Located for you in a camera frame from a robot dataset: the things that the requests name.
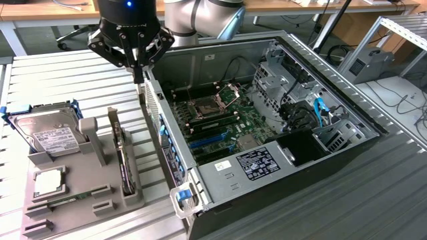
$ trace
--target robotic arm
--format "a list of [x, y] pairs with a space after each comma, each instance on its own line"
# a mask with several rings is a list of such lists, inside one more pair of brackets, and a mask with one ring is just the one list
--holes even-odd
[[159, 23], [156, 0], [99, 0], [97, 4], [99, 30], [89, 35], [88, 48], [117, 67], [125, 66], [133, 74], [133, 83], [141, 84], [143, 70], [159, 61], [175, 42], [169, 30]]
[[231, 40], [245, 13], [243, 0], [164, 0], [168, 30], [156, 17], [156, 0], [97, 0], [97, 5], [99, 30], [89, 35], [88, 48], [117, 67], [127, 67], [135, 84], [144, 82], [143, 71], [159, 61], [175, 38], [176, 47], [197, 44], [197, 31]]

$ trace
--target power supply label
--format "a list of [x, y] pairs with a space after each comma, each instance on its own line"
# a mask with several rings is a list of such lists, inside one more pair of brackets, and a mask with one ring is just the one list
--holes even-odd
[[251, 181], [255, 181], [256, 179], [280, 170], [280, 167], [265, 147], [261, 147], [237, 156], [236, 159], [247, 178]]

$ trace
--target motherboard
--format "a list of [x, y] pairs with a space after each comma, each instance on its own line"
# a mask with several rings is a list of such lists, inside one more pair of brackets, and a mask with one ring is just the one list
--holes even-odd
[[245, 88], [228, 83], [217, 90], [215, 95], [196, 99], [188, 96], [188, 100], [169, 103], [199, 165], [255, 148], [276, 134], [255, 109]]

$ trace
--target hard drive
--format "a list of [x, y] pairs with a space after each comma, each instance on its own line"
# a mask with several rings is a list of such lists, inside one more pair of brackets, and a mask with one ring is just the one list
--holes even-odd
[[2, 118], [17, 130], [33, 153], [46, 152], [57, 157], [79, 152], [79, 144], [87, 142], [87, 136], [79, 131], [81, 113], [77, 101], [33, 107], [12, 106]]

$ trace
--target office chair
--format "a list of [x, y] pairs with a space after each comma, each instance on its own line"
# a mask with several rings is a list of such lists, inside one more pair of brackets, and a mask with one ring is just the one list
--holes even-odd
[[73, 25], [73, 31], [56, 39], [58, 49], [64, 51], [69, 51], [71, 49], [67, 47], [67, 44], [62, 41], [69, 40], [71, 38], [73, 38], [80, 34], [93, 32], [97, 30], [97, 28], [99, 26], [95, 24], [89, 24], [84, 27], [79, 27], [79, 25]]

